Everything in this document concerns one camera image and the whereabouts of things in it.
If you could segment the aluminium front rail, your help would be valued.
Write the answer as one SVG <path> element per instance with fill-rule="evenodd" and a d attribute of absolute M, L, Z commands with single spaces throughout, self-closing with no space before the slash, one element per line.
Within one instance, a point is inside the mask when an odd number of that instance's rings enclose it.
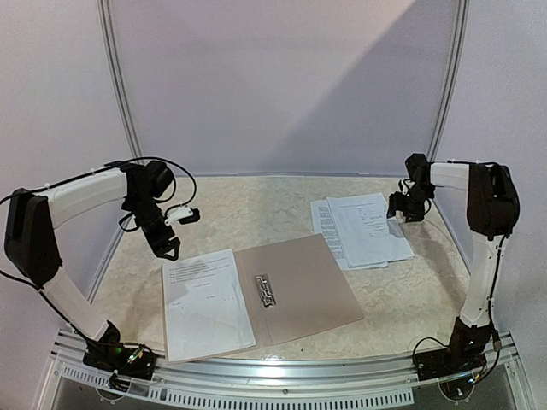
<path fill-rule="evenodd" d="M 39 409 L 531 409 L 512 337 L 487 351 L 497 367 L 450 398 L 450 380 L 421 381 L 410 354 L 354 360 L 211 359 L 169 365 L 159 359 L 150 381 L 85 366 L 84 343 L 60 331 L 50 353 Z"/>

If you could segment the pink paper folder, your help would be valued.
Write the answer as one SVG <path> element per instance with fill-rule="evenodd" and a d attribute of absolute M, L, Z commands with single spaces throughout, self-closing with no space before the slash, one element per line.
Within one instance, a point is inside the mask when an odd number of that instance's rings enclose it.
<path fill-rule="evenodd" d="M 322 235 L 233 253 L 256 339 L 254 347 L 240 351 L 287 343 L 363 318 Z M 276 300 L 269 308 L 262 305 L 255 283 L 255 276 L 263 274 L 268 275 Z"/>

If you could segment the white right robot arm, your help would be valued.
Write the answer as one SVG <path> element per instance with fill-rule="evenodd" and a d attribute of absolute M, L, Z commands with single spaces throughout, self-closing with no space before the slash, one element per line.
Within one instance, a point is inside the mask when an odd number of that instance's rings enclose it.
<path fill-rule="evenodd" d="M 520 216 L 520 201 L 509 168 L 494 161 L 429 161 L 414 153 L 405 160 L 411 186 L 388 201 L 389 218 L 400 212 L 407 223 L 422 221 L 437 188 L 467 194 L 466 218 L 473 239 L 468 292 L 442 354 L 448 372 L 460 372 L 482 353 L 495 330 L 492 304 L 504 245 Z"/>

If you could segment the aluminium frame post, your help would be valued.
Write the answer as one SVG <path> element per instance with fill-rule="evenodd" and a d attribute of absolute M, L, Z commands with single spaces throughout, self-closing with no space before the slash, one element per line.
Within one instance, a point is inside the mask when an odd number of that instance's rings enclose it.
<path fill-rule="evenodd" d="M 115 36 L 115 24 L 112 10 L 112 2 L 98 0 L 98 17 L 101 24 L 103 44 L 109 66 L 110 78 L 114 88 L 115 100 L 117 103 L 122 128 L 125 134 L 130 155 L 139 164 L 144 163 L 144 152 L 138 139 L 136 126 L 134 124 L 132 110 L 129 103 L 126 84 L 121 67 L 117 41 Z"/>
<path fill-rule="evenodd" d="M 426 157 L 429 161 L 433 161 L 436 159 L 438 149 L 441 144 L 445 124 L 448 120 L 450 104 L 454 94 L 454 89 L 456 87 L 458 69 L 462 59 L 462 49 L 465 41 L 468 13 L 469 1 L 457 1 L 456 15 L 454 19 L 453 33 L 450 43 L 450 53 L 448 55 L 448 61 L 445 70 L 441 101 L 432 131 L 432 139 L 426 151 Z"/>

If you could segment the aluminium frame right post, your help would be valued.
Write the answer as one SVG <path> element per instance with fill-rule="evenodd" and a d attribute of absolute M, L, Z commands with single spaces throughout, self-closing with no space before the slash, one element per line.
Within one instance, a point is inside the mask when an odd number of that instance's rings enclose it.
<path fill-rule="evenodd" d="M 448 120 L 450 104 L 454 94 L 454 89 L 456 87 L 458 69 L 462 59 L 462 49 L 465 41 L 468 13 L 469 1 L 457 1 L 456 15 L 454 19 L 453 33 L 450 43 L 450 53 L 448 55 L 448 61 L 445 70 L 441 101 L 432 131 L 432 139 L 426 151 L 426 157 L 429 161 L 433 161 L 436 159 L 438 149 L 441 144 L 445 124 Z"/>

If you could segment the white paper stack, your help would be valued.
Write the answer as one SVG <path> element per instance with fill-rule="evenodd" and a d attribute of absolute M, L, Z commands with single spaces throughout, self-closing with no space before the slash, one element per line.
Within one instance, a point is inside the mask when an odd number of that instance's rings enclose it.
<path fill-rule="evenodd" d="M 344 252 L 344 247 L 338 235 L 338 230 L 335 226 L 327 201 L 312 201 L 310 203 L 310 208 L 313 231 L 315 234 L 320 233 L 325 238 L 329 249 L 338 263 L 338 267 L 341 270 L 349 271 L 388 267 L 387 262 L 364 266 L 350 266 L 347 262 L 346 253 Z"/>

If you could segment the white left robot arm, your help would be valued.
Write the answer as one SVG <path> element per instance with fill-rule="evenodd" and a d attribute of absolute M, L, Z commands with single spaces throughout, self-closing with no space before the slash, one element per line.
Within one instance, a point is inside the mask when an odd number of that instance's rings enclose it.
<path fill-rule="evenodd" d="M 35 189 L 20 188 L 3 199 L 9 211 L 3 252 L 19 271 L 17 282 L 33 288 L 91 346 L 108 370 L 127 362 L 115 326 L 98 313 L 73 281 L 66 257 L 82 263 L 87 248 L 61 240 L 58 230 L 72 220 L 111 202 L 118 202 L 134 220 L 157 258 L 176 261 L 180 240 L 177 218 L 192 214 L 187 203 L 167 210 L 167 190 L 175 190 L 174 162 L 153 156 L 114 161 L 97 170 Z"/>

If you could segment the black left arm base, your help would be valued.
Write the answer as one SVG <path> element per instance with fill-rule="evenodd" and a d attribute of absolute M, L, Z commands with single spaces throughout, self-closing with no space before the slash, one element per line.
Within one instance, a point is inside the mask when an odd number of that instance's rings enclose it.
<path fill-rule="evenodd" d="M 152 379 L 157 355 L 145 344 L 98 342 L 88 337 L 85 343 L 85 365 L 129 378 Z"/>

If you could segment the aluminium frame left post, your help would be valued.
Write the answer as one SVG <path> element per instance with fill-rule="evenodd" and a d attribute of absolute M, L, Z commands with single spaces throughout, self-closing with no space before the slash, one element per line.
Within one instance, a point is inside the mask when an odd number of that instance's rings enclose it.
<path fill-rule="evenodd" d="M 103 44 L 109 66 L 110 78 L 114 88 L 115 100 L 117 103 L 122 128 L 125 134 L 130 155 L 139 164 L 144 163 L 144 152 L 138 139 L 136 126 L 134 124 L 132 110 L 129 103 L 126 84 L 121 67 L 117 41 L 115 36 L 115 24 L 112 10 L 112 2 L 98 0 L 98 17 L 101 24 Z"/>

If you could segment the metal folder clip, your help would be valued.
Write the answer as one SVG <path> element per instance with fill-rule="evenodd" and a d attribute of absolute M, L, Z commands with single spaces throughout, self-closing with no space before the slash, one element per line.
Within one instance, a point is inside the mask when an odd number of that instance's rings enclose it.
<path fill-rule="evenodd" d="M 261 299 L 262 305 L 265 308 L 270 308 L 276 305 L 273 288 L 267 274 L 256 275 L 255 283 L 257 293 Z"/>

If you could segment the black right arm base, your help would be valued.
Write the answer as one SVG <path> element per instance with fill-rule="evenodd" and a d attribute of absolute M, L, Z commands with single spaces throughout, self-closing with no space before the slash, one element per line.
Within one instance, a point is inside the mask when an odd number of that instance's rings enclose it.
<path fill-rule="evenodd" d="M 437 349 L 418 351 L 424 342 L 435 342 Z M 476 385 L 486 379 L 497 367 L 501 351 L 492 363 L 484 353 L 454 353 L 447 344 L 435 337 L 423 337 L 414 346 L 411 360 L 420 381 L 459 376 L 467 385 Z"/>

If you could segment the printed white sheet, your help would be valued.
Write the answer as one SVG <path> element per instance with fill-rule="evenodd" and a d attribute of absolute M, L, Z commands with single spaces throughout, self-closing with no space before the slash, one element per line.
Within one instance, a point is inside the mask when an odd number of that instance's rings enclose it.
<path fill-rule="evenodd" d="M 168 362 L 201 360 L 256 345 L 231 249 L 165 262 L 162 291 Z"/>
<path fill-rule="evenodd" d="M 349 267 L 380 267 L 415 256 L 397 219 L 386 216 L 382 194 L 328 197 L 326 201 Z"/>

